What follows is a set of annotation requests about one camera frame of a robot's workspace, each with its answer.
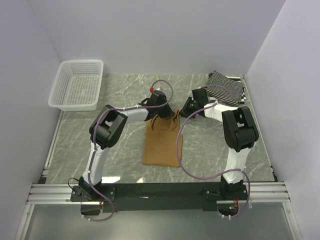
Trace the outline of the mustard garment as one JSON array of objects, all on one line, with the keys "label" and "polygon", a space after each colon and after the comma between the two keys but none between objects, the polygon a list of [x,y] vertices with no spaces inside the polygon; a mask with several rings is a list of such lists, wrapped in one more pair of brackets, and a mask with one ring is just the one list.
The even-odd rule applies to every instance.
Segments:
[{"label": "mustard garment", "polygon": [[160,118],[156,115],[145,124],[142,163],[149,166],[178,168],[177,156],[182,156],[183,136],[180,131],[179,110]]}]

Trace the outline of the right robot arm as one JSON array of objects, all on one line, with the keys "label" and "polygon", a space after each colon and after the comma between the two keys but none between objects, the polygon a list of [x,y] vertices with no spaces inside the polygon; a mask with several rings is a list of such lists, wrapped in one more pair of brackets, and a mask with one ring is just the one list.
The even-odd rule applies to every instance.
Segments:
[{"label": "right robot arm", "polygon": [[221,175],[219,194],[226,200],[245,191],[243,173],[248,154],[259,139],[259,132],[247,106],[232,107],[210,102],[204,88],[194,89],[180,115],[186,119],[198,114],[222,123],[224,140],[228,146],[227,162]]}]

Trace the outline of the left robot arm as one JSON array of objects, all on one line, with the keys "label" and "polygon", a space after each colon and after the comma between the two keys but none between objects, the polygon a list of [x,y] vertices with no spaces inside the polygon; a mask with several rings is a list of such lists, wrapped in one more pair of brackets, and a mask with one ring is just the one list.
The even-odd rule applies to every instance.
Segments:
[{"label": "left robot arm", "polygon": [[169,106],[170,99],[158,89],[150,97],[131,107],[105,105],[89,128],[91,150],[84,173],[78,186],[88,201],[100,195],[102,171],[110,149],[118,142],[129,123],[146,122],[155,116],[167,118],[174,114]]}]

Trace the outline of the white plastic basket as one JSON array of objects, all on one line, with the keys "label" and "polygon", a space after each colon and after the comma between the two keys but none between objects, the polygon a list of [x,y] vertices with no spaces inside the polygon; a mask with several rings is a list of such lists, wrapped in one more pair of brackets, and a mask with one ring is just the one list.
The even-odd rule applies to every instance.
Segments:
[{"label": "white plastic basket", "polygon": [[48,105],[64,112],[97,109],[104,63],[101,60],[66,60],[57,70]]}]

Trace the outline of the black base beam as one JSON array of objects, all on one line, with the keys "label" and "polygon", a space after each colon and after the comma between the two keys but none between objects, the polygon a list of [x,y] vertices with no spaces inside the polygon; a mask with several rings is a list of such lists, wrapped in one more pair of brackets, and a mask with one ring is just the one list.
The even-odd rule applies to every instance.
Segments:
[{"label": "black base beam", "polygon": [[99,211],[217,211],[219,201],[244,201],[248,198],[248,190],[243,183],[235,187],[219,182],[102,183],[97,190],[83,190],[75,185],[70,201],[81,203],[84,215],[97,216]]}]

